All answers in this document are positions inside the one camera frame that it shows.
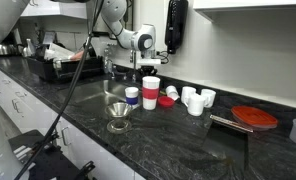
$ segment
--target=black granite countertop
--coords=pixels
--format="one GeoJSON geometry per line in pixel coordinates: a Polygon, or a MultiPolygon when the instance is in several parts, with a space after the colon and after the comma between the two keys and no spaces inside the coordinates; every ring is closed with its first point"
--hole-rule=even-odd
{"type": "MultiPolygon", "coordinates": [[[[61,105],[57,91],[69,87],[69,83],[42,81],[21,57],[0,57],[0,70],[55,111],[61,105]]],[[[79,84],[107,78],[97,76],[79,84]]],[[[169,84],[182,87],[189,83],[164,78],[162,86],[169,84]]],[[[122,135],[108,132],[109,120],[96,112],[84,112],[82,107],[68,105],[63,116],[147,179],[296,179],[296,144],[289,139],[296,109],[216,91],[214,107],[201,117],[190,116],[179,102],[154,111],[139,107],[131,115],[133,129],[122,135]],[[232,120],[230,109],[235,105],[267,111],[279,120],[278,127],[246,135],[230,133],[209,119],[214,114],[232,120]],[[210,149],[209,142],[215,142],[210,149]]]]}

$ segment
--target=stainless steel sink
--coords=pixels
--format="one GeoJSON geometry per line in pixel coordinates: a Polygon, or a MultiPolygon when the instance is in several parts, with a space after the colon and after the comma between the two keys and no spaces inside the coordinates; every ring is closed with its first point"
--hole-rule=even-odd
{"type": "MultiPolygon", "coordinates": [[[[84,111],[95,112],[100,116],[107,117],[105,108],[116,102],[126,102],[125,89],[128,86],[112,80],[103,80],[77,86],[69,102],[70,105],[82,107],[84,111]]],[[[63,102],[68,89],[58,91],[58,95],[63,102]]],[[[139,103],[133,108],[142,104],[139,93],[139,103]]]]}

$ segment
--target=white tile wall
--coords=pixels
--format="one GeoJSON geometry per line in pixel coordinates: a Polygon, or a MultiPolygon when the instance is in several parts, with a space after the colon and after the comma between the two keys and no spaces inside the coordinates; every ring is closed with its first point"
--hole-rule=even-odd
{"type": "MultiPolygon", "coordinates": [[[[136,2],[135,29],[154,24],[164,50],[168,0],[136,2]]],[[[296,9],[227,12],[210,23],[189,4],[184,43],[159,74],[296,107],[296,9]]],[[[128,51],[118,52],[115,62],[131,67],[128,51]]]]}

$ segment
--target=red lid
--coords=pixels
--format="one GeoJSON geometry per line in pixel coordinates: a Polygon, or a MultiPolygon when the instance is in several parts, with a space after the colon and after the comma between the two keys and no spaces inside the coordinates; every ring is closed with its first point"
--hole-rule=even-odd
{"type": "Polygon", "coordinates": [[[240,120],[250,125],[277,125],[278,121],[270,114],[260,109],[248,106],[235,106],[232,113],[240,120]]]}
{"type": "Polygon", "coordinates": [[[161,96],[158,98],[158,103],[163,107],[172,107],[175,101],[167,96],[161,96]]]}

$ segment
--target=dish rack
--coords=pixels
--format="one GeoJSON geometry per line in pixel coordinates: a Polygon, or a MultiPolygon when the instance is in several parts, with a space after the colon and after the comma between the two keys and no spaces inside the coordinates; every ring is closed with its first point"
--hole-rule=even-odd
{"type": "MultiPolygon", "coordinates": [[[[30,72],[46,81],[72,79],[79,64],[79,61],[69,59],[49,61],[33,57],[27,57],[26,59],[30,72]]],[[[103,59],[98,56],[85,61],[80,77],[86,78],[102,74],[104,74],[103,59]]]]}

